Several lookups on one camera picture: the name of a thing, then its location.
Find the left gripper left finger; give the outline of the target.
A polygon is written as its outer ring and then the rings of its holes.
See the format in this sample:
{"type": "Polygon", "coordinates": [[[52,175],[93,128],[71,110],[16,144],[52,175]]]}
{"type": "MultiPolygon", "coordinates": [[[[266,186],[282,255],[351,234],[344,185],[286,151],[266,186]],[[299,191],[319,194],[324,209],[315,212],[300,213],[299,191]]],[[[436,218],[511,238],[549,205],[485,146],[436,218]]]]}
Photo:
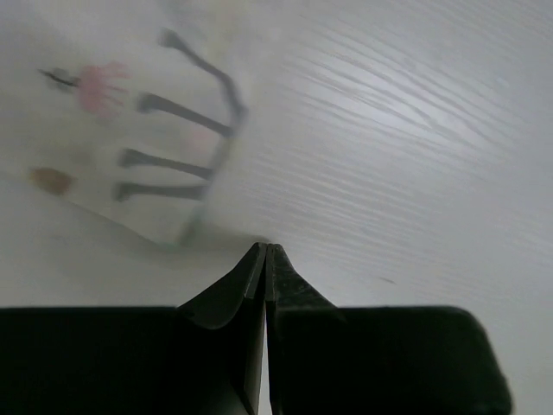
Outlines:
{"type": "Polygon", "coordinates": [[[264,350],[266,245],[178,309],[176,406],[185,414],[256,414],[264,350]]]}

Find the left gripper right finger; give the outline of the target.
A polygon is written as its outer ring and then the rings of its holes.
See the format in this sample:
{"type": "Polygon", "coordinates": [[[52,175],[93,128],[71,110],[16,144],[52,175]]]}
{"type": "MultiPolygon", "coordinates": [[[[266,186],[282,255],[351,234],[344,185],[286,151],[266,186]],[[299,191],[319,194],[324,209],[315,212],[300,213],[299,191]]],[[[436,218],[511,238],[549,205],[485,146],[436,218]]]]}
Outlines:
{"type": "Polygon", "coordinates": [[[332,395],[324,341],[336,307],[296,271],[278,244],[268,247],[265,283],[271,410],[322,414],[332,395]]]}

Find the animal print cloth placemat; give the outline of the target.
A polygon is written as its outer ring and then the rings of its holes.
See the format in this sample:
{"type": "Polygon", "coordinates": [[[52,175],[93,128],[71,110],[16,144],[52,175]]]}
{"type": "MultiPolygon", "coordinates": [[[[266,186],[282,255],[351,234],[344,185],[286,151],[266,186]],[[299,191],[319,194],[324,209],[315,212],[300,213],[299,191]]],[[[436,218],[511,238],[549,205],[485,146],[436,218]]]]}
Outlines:
{"type": "Polygon", "coordinates": [[[234,2],[4,1],[1,170],[165,246],[246,107],[234,2]]]}

